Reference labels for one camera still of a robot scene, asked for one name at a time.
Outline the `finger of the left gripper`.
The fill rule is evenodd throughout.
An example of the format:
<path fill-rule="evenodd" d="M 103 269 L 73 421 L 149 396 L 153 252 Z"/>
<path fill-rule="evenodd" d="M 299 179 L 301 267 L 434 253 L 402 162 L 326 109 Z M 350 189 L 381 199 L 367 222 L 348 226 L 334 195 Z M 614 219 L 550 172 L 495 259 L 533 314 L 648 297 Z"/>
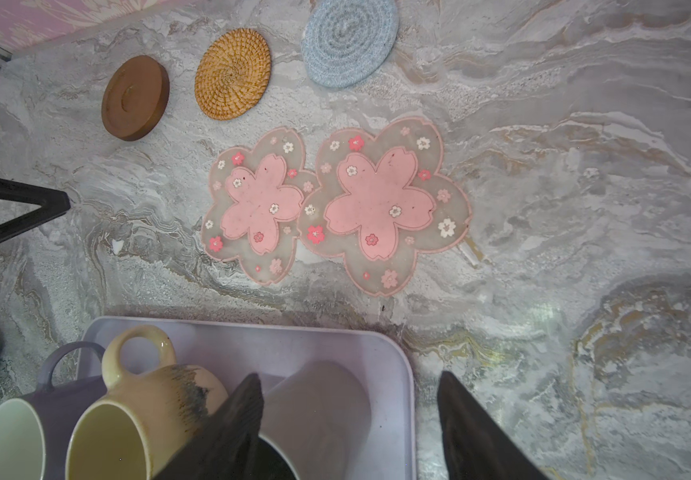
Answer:
<path fill-rule="evenodd" d="M 71 208 L 63 191 L 6 179 L 0 179 L 0 200 L 37 206 L 37 210 L 0 224 L 0 244 L 63 216 Z"/>

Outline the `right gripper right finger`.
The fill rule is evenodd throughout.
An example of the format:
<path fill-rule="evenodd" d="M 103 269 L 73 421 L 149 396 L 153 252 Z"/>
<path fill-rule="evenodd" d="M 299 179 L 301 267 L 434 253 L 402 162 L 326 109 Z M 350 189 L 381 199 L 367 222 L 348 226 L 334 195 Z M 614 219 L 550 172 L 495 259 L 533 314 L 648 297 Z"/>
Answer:
<path fill-rule="evenodd" d="M 441 373 L 437 406 L 449 478 L 545 478 L 449 371 Z"/>

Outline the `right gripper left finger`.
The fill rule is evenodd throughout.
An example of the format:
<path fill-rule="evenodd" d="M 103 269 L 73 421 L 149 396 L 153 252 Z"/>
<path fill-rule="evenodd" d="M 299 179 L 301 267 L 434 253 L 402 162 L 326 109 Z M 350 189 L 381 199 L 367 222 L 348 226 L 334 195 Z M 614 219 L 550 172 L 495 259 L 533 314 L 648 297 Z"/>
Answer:
<path fill-rule="evenodd" d="M 247 375 L 158 479 L 250 479 L 264 399 L 256 373 Z"/>

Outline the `brown wooden coaster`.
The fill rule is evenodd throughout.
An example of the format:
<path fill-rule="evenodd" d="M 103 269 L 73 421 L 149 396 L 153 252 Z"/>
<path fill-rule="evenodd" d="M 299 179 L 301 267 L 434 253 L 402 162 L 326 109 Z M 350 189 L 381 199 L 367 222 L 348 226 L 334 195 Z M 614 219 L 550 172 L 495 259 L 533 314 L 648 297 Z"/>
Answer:
<path fill-rule="evenodd" d="M 147 136 L 165 112 L 169 89 L 166 69 L 152 57 L 127 60 L 105 88 L 100 108 L 104 128 L 124 141 Z"/>

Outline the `pink flower coaster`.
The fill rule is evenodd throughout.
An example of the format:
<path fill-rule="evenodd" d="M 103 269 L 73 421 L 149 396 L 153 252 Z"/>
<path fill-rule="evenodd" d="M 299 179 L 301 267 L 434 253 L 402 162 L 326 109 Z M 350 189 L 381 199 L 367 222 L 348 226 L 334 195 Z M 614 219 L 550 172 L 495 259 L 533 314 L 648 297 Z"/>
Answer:
<path fill-rule="evenodd" d="M 267 132 L 253 148 L 224 150 L 209 171 L 212 204 L 201 226 L 203 250 L 219 262 L 237 261 L 259 285 L 281 282 L 294 262 L 305 199 L 318 186 L 305 168 L 304 143 L 291 128 Z"/>
<path fill-rule="evenodd" d="M 319 186 L 297 220 L 302 244 L 339 258 L 371 296 L 405 288 L 421 254 L 461 243 L 473 217 L 467 194 L 441 172 L 443 136 L 424 117 L 399 118 L 377 134 L 344 128 L 315 160 Z"/>

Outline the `woven rattan coaster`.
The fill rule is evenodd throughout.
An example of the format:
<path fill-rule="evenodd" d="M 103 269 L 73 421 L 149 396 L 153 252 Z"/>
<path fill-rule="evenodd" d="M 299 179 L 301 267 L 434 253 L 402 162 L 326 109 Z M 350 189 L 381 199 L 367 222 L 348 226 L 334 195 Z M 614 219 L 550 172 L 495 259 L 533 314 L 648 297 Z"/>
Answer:
<path fill-rule="evenodd" d="M 197 105 L 214 120 L 237 118 L 261 100 L 270 72 L 270 49 L 258 31 L 239 28 L 226 32 L 209 46 L 197 67 Z"/>

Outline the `blue woven coaster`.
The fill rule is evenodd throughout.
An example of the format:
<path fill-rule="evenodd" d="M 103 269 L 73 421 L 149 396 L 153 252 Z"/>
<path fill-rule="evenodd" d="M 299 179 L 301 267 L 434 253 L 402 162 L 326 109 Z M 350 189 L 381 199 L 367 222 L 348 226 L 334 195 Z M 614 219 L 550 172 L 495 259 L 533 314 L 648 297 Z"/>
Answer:
<path fill-rule="evenodd" d="M 314 83 L 349 87 L 385 62 L 399 32 L 399 8 L 393 0 L 325 0 L 305 26 L 301 51 Z"/>

